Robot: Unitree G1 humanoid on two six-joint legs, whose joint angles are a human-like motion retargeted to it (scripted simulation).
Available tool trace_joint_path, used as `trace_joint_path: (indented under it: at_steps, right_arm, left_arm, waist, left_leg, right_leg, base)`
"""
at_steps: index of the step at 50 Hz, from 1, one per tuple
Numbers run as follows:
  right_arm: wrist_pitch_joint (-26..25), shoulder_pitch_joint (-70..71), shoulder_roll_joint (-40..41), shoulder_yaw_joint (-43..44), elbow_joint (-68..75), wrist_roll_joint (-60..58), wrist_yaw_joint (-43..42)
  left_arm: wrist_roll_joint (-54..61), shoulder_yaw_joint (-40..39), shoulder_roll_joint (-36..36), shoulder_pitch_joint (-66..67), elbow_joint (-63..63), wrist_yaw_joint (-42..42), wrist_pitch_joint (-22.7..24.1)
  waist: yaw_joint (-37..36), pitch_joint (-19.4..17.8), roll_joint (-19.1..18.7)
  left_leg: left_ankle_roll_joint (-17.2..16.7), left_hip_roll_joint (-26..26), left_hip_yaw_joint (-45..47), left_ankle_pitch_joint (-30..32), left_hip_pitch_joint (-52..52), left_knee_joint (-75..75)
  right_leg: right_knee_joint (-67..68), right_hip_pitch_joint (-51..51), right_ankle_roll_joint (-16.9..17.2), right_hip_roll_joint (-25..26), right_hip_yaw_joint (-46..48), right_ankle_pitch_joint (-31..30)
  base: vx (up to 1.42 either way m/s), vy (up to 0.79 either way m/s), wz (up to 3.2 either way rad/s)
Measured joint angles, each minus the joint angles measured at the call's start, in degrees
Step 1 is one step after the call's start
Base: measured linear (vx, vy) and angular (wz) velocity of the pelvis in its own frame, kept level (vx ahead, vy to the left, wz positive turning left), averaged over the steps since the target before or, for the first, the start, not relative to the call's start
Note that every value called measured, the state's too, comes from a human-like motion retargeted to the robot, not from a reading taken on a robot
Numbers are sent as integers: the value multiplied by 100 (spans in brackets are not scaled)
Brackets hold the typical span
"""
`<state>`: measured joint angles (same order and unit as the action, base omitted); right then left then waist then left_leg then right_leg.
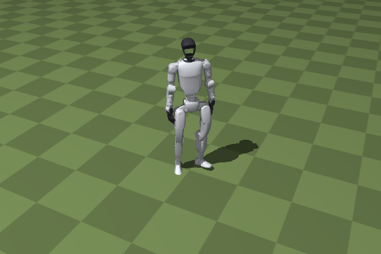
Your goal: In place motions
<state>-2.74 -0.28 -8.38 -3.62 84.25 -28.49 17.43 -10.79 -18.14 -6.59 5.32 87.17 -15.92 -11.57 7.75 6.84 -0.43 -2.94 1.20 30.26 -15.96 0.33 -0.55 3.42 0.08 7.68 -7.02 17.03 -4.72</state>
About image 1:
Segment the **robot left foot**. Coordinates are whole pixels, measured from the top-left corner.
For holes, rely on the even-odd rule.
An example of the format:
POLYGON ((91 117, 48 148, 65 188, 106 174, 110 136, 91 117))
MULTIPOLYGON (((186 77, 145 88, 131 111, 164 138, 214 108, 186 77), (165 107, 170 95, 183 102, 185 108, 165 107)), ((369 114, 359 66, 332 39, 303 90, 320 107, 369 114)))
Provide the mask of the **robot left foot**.
POLYGON ((195 159, 195 164, 200 165, 205 168, 210 168, 212 167, 212 164, 207 162, 206 160, 202 159, 201 161, 198 161, 198 158, 195 159))

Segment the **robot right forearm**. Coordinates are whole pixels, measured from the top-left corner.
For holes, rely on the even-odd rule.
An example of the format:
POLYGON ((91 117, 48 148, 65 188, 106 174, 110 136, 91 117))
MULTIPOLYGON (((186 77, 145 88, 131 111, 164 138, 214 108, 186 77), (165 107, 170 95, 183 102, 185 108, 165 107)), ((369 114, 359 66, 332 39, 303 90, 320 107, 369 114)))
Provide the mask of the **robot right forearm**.
POLYGON ((167 86, 167 92, 166 92, 166 97, 167 97, 167 100, 166 100, 166 108, 165 110, 167 112, 170 112, 169 109, 172 108, 173 109, 173 97, 174 97, 174 94, 173 93, 169 93, 169 86, 167 86))

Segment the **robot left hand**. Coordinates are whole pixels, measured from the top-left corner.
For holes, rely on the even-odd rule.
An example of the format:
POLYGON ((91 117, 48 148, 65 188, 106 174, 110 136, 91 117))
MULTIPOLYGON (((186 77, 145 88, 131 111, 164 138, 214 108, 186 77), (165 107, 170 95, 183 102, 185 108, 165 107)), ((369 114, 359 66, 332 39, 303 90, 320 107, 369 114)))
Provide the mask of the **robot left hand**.
POLYGON ((211 108, 211 114, 213 113, 213 105, 215 105, 215 100, 211 101, 211 103, 208 101, 209 106, 211 108))

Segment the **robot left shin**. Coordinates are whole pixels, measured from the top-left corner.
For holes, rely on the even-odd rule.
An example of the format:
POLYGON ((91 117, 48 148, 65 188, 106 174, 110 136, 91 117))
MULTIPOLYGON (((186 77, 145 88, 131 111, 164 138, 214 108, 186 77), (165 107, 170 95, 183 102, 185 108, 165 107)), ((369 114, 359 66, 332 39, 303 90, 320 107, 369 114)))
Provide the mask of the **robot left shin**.
POLYGON ((204 156, 205 148, 207 145, 207 136, 204 137, 202 140, 195 140, 196 148, 197 148, 197 153, 198 153, 198 161, 201 161, 204 156))

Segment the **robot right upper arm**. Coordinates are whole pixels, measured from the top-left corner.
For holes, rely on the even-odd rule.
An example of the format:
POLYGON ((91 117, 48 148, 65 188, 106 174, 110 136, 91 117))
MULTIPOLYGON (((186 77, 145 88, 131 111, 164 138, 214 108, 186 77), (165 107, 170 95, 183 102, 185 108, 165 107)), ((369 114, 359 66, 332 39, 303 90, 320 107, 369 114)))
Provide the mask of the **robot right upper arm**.
POLYGON ((174 62, 168 65, 167 81, 169 86, 169 93, 176 92, 176 86, 174 86, 176 72, 178 70, 178 62, 174 62))

